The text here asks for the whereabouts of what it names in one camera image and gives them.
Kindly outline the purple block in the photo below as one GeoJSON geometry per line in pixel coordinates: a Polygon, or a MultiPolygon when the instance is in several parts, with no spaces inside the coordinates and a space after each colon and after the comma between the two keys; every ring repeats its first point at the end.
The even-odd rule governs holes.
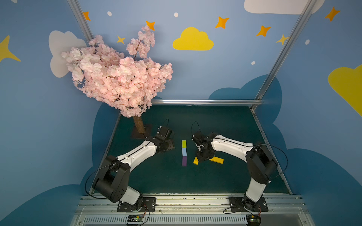
{"type": "Polygon", "coordinates": [[[182,158],[182,166],[187,166],[187,156],[183,156],[183,158],[182,158]]]}

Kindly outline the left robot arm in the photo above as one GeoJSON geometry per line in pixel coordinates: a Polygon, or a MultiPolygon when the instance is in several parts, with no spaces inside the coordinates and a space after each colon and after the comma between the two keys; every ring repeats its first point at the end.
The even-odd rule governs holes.
{"type": "Polygon", "coordinates": [[[112,203],[123,202],[140,208],[143,196],[128,186],[131,172],[146,159],[173,149],[172,139],[153,137],[123,155],[110,155],[97,171],[92,188],[112,203]]]}

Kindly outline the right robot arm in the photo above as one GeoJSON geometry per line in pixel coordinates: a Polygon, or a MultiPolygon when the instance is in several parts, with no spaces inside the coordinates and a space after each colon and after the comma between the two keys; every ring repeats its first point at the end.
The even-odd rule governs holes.
{"type": "Polygon", "coordinates": [[[198,148],[196,158],[199,162],[211,160],[219,151],[235,156],[247,163],[251,181],[242,203],[248,211],[257,209],[257,204],[262,199],[265,188],[278,167],[276,159],[266,145],[244,143],[215,133],[207,136],[201,132],[196,132],[191,138],[198,148]]]}

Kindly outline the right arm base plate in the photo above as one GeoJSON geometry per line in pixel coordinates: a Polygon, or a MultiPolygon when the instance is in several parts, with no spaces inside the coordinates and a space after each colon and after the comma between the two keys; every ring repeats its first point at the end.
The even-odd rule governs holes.
{"type": "Polygon", "coordinates": [[[228,197],[232,212],[268,212],[268,206],[264,197],[257,202],[245,197],[228,197]]]}

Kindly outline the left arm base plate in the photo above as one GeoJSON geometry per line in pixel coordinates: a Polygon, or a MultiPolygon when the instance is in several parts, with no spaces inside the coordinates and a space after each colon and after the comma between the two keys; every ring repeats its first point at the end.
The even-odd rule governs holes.
{"type": "Polygon", "coordinates": [[[143,197],[141,196],[135,204],[129,204],[124,201],[119,201],[117,206],[117,212],[155,212],[156,198],[155,197],[143,197]]]}

